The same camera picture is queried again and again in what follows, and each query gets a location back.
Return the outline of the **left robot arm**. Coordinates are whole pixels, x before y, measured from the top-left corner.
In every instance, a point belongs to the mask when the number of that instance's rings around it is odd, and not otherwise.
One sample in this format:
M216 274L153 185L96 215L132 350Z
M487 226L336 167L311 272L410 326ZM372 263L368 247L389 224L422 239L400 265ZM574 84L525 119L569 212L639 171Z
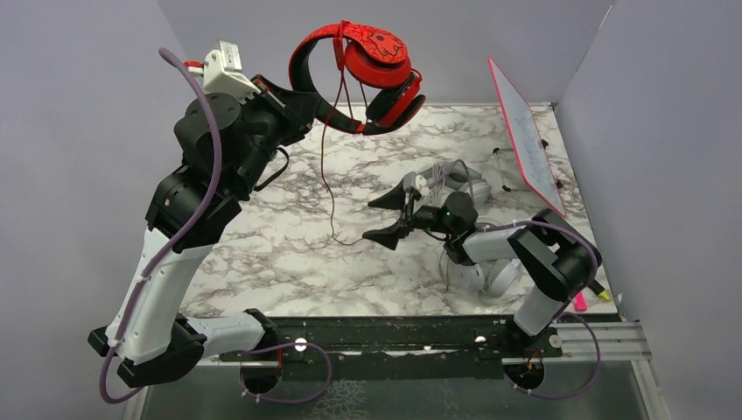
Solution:
M312 127L320 96L255 77L256 95L240 100L202 93L175 123L180 166L158 185L145 215L144 244L121 309L94 329L90 346L119 358L117 375L130 388L175 382L206 357L274 351L275 325L260 311L230 317L184 316L180 306L193 277L253 191L262 190L270 160Z

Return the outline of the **red headphones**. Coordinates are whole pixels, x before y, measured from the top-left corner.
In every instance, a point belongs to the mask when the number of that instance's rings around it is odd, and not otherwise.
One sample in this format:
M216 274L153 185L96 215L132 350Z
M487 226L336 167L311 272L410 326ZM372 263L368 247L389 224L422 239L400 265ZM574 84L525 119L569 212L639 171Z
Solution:
M310 55L322 39L330 39L336 67L347 70L360 84L377 88L367 105L366 119L356 120L322 99L315 118L347 134L377 136L399 130L425 104L420 93L422 74L411 63L408 47L394 33L367 24L342 20L318 28L297 46L289 62L293 90L314 92Z

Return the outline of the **white gaming headset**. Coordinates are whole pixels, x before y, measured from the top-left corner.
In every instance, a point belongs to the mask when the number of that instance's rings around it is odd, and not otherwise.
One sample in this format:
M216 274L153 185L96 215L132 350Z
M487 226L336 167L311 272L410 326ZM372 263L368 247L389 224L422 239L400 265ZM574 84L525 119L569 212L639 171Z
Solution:
M500 259L464 266L454 263L444 251L438 258L438 272L447 291L453 286L483 298L501 298L519 277L520 267L521 262L517 259Z

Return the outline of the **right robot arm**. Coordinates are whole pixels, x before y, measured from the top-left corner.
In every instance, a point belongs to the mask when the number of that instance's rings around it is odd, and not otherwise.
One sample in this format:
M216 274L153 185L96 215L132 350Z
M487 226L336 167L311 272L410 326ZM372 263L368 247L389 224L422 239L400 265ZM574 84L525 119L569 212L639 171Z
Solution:
M598 249L561 215L546 208L528 220L482 227L472 198L452 192L442 206L416 206L421 191L406 181L369 202L369 207L396 210L390 226L363 233L365 240L396 249L414 230L443 235L443 249L461 267L497 260L517 260L534 283L511 326L505 332L507 349L525 356L536 349L540 334L568 303L596 277L602 264Z

